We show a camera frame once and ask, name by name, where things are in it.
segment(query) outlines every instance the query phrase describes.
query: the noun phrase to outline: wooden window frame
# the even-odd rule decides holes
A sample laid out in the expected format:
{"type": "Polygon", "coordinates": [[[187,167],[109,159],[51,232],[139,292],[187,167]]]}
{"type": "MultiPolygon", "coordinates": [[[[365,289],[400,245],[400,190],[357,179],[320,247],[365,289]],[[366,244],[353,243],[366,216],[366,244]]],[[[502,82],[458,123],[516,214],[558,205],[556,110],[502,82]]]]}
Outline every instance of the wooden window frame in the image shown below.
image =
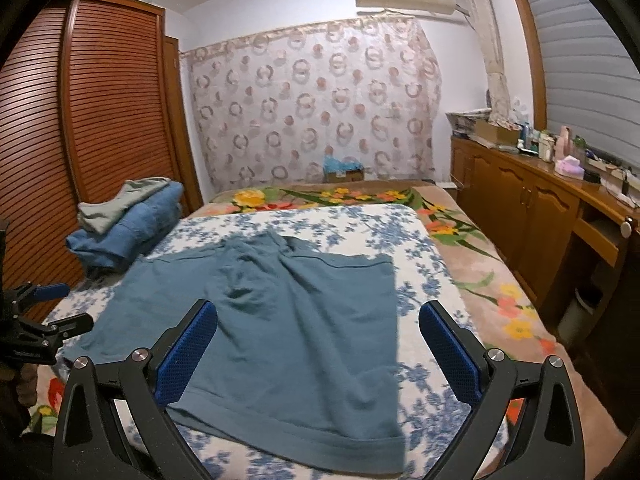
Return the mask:
{"type": "Polygon", "coordinates": [[[524,37],[529,53],[529,69],[533,88],[533,126],[537,130],[546,130],[546,82],[545,67],[540,50],[540,38],[529,0],[516,0],[524,37]]]}

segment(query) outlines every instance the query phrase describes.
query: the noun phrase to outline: wooden desk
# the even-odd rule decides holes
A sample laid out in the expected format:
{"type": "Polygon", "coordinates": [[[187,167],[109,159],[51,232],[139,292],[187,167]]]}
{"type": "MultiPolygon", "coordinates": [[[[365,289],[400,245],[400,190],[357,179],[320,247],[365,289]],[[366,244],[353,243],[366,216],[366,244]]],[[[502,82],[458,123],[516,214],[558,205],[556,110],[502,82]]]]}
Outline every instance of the wooden desk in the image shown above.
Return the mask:
{"type": "Polygon", "coordinates": [[[599,261],[609,264],[603,298],[578,338],[584,340],[620,278],[628,247],[620,224],[629,216],[640,221],[640,212],[604,186],[560,176],[538,158],[454,137],[451,159],[458,203],[494,242],[551,332],[557,333],[575,287],[599,261]]]}

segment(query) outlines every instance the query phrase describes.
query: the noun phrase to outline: trash can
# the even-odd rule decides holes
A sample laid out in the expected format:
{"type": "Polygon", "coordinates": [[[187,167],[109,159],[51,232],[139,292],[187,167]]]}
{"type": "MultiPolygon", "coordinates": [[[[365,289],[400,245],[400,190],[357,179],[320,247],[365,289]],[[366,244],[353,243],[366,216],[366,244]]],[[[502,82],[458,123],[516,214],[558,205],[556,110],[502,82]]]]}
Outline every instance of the trash can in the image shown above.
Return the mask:
{"type": "Polygon", "coordinates": [[[575,296],[558,325],[558,335],[565,346],[573,345],[601,299],[602,291],[595,285],[583,285],[575,289],[575,296]]]}

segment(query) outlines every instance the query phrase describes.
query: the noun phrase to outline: blue and white floral sheet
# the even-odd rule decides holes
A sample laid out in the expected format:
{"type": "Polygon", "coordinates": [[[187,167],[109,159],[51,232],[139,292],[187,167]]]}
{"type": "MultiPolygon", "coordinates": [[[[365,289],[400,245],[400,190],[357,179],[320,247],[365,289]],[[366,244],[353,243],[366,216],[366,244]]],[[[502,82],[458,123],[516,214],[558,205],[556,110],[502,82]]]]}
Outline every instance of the blue and white floral sheet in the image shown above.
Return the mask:
{"type": "MultiPolygon", "coordinates": [[[[475,333],[476,330],[417,214],[402,205],[367,205],[186,219],[148,257],[217,242],[231,234],[251,236],[267,228],[309,240],[319,251],[369,256],[384,253],[393,257],[401,388],[398,420],[406,436],[406,465],[401,478],[423,478],[458,432],[469,406],[456,400],[424,343],[418,329],[418,310],[428,300],[439,300],[458,324],[475,333]]],[[[85,290],[76,290],[58,305],[49,319],[80,312],[88,312],[96,319],[117,286],[113,283],[114,280],[103,281],[85,290]]],[[[118,412],[131,442],[143,449],[123,401],[118,401],[118,412]]],[[[322,476],[342,476],[187,428],[180,428],[180,432],[215,480],[318,480],[322,476]]],[[[503,425],[485,464],[497,456],[505,441],[506,426],[503,425]]]]}

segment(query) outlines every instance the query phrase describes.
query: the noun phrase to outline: louvered wardrobe door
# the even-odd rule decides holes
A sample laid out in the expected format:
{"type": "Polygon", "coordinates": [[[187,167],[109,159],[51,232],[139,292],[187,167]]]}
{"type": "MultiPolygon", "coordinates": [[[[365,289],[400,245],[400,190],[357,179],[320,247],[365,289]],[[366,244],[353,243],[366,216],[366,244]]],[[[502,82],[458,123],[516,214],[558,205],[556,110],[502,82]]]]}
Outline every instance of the louvered wardrobe door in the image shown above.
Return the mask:
{"type": "Polygon", "coordinates": [[[0,218],[11,222],[4,286],[73,285],[82,276],[65,248],[77,228],[58,108],[65,15],[63,7],[44,9],[0,71],[0,218]]]}
{"type": "Polygon", "coordinates": [[[176,178],[161,80],[161,17],[95,0],[75,0],[70,12],[63,113],[82,200],[108,200],[126,179],[176,178]]]}

